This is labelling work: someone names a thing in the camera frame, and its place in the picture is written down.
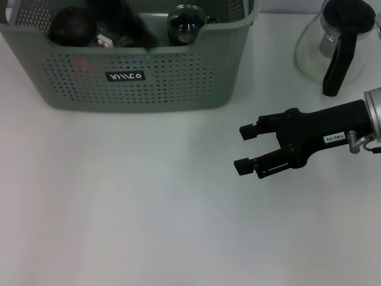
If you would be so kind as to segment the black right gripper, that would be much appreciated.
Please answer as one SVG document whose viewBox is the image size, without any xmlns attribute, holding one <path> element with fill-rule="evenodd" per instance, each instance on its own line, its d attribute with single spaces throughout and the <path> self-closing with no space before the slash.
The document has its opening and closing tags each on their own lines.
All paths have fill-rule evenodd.
<svg viewBox="0 0 381 286">
<path fill-rule="evenodd" d="M 280 149 L 256 158 L 234 161 L 240 176 L 256 173 L 259 179 L 288 169 L 299 169 L 321 150 L 346 145 L 350 131 L 363 137 L 373 132 L 363 100 L 353 101 L 313 113 L 297 108 L 284 113 L 260 116 L 255 125 L 241 126 L 244 141 L 275 133 Z"/>
</svg>

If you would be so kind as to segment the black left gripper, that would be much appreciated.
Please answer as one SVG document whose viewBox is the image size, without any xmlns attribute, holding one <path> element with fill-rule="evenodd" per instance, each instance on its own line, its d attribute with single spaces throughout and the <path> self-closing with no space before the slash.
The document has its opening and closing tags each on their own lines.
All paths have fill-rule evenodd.
<svg viewBox="0 0 381 286">
<path fill-rule="evenodd" d="M 157 37 L 131 9 L 127 1 L 86 1 L 86 6 L 98 24 L 114 33 L 130 33 L 139 47 L 150 50 L 158 46 Z"/>
</svg>

